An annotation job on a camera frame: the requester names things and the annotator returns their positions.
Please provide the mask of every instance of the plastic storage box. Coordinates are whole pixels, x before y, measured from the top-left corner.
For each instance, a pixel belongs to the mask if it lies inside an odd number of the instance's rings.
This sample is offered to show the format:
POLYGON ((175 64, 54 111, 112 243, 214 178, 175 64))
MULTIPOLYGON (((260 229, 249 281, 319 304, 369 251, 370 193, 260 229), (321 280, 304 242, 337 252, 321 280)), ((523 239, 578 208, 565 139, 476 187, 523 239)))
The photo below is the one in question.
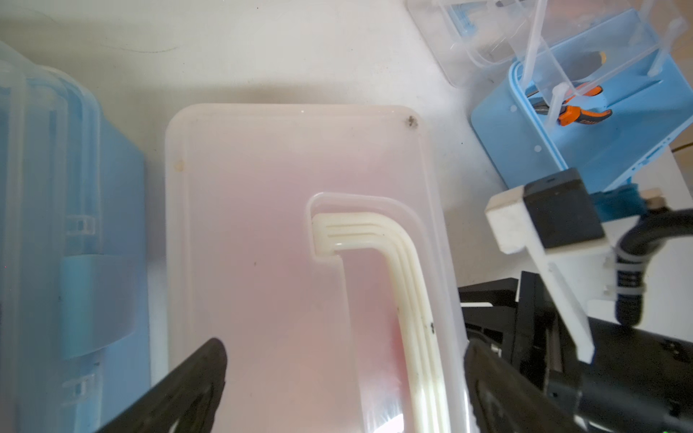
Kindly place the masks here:
POLYGON ((468 432, 466 335, 419 117, 195 105, 166 133, 170 365, 229 354, 220 432, 468 432))
MULTIPOLYGON (((561 42, 552 51, 579 55, 604 50, 608 59, 614 57, 608 41, 615 39, 605 35, 614 28, 640 32, 638 23, 642 23, 640 14, 631 8, 561 42)), ((643 38, 659 40, 652 27, 642 31, 646 33, 643 38)), ((525 96, 521 83, 524 66, 513 64, 507 79, 471 115, 474 130, 506 185, 513 188, 575 167, 591 193, 605 191, 622 185, 658 157, 693 121, 693 91, 666 51, 661 69, 651 74, 662 53, 656 47, 648 48, 649 54, 635 64, 602 75, 607 60, 583 81, 592 87, 599 83, 604 92, 592 98, 577 97, 571 105, 596 112, 613 110, 610 118, 596 125, 561 127, 549 116, 538 115, 532 107, 536 99, 525 96)), ((539 75, 541 70, 535 69, 534 77, 539 75)), ((559 94, 559 106, 570 95, 565 90, 559 94)))
POLYGON ((144 161, 0 43, 0 424, 93 432, 150 386, 144 161))
POLYGON ((515 57, 493 0, 407 0, 407 8, 453 86, 475 74, 508 67, 515 57))

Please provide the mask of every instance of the pliers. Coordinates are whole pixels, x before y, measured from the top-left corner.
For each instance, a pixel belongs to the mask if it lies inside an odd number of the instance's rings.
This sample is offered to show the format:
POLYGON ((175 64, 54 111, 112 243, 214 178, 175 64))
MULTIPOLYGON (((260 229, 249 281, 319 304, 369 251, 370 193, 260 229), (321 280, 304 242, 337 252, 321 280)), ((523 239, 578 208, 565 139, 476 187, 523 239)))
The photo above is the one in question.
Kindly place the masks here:
MULTIPOLYGON (((596 96, 602 93, 603 91, 604 89, 602 88, 602 86, 596 86, 594 89, 587 92, 584 96, 596 96)), ((596 123, 603 122, 604 119, 611 117, 611 115, 613 114, 613 111, 610 109, 606 110, 605 112, 597 113, 590 112, 586 109, 575 107, 573 105, 566 105, 574 97, 575 95, 563 101, 565 107, 561 108, 561 113, 559 114, 559 123, 561 124, 561 126, 567 126, 573 122, 578 122, 583 125, 594 125, 596 123)), ((534 108, 537 114, 549 114, 549 105, 544 100, 532 105, 532 107, 534 108)))

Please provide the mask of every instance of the dirt spot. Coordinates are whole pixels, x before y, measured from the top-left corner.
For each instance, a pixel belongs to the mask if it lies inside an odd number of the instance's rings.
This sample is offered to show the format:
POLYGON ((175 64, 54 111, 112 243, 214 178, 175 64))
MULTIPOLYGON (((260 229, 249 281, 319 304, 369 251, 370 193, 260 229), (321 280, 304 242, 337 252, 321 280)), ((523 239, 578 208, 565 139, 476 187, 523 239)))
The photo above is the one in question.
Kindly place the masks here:
POLYGON ((407 126, 412 129, 417 129, 419 127, 419 121, 414 116, 407 117, 407 126))

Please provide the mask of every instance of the orange pliers handle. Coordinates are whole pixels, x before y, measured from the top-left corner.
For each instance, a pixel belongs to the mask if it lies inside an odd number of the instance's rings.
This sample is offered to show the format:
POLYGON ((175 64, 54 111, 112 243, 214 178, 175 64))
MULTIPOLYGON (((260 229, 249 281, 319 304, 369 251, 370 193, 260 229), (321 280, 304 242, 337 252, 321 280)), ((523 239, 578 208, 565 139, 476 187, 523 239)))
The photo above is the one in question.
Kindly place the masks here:
POLYGON ((575 107, 568 105, 561 109, 561 114, 559 115, 559 123, 561 126, 567 126, 573 122, 578 122, 583 125, 594 125, 596 123, 604 121, 611 117, 613 111, 607 109, 605 112, 596 113, 589 112, 586 109, 580 107, 575 107))
MULTIPOLYGON (((580 87, 584 87, 586 84, 587 83, 579 85, 577 88, 579 89, 580 87)), ((591 89, 589 92, 587 92, 583 96, 596 96, 596 95, 600 95, 603 91, 604 91, 604 88, 602 86, 596 86, 594 89, 591 89)), ((563 101, 563 105, 569 103, 575 96, 576 95, 573 95, 573 96, 569 97, 568 99, 566 99, 565 101, 563 101)))

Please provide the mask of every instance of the plastic latch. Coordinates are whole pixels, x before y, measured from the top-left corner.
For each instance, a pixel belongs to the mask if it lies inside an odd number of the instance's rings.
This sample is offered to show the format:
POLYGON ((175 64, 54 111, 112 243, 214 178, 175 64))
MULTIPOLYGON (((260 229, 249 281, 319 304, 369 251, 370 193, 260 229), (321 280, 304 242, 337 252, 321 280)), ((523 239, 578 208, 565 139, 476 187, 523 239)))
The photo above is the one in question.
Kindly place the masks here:
POLYGON ((59 300, 63 359, 92 353, 132 333, 136 286, 131 258, 64 257, 59 300))

